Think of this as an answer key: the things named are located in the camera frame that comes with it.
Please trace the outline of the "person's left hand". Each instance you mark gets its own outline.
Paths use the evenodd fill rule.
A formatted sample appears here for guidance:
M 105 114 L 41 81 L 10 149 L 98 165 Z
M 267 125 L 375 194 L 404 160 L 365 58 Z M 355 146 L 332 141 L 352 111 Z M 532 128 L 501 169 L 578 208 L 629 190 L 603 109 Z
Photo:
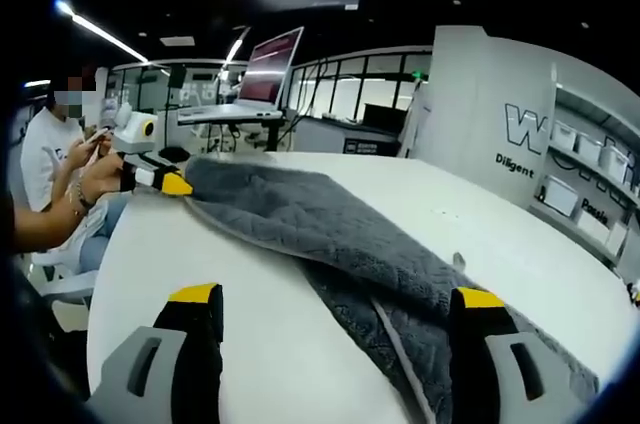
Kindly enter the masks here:
M 119 192 L 124 164 L 118 154 L 109 154 L 91 164 L 80 180 L 82 200 L 94 205 L 104 194 Z

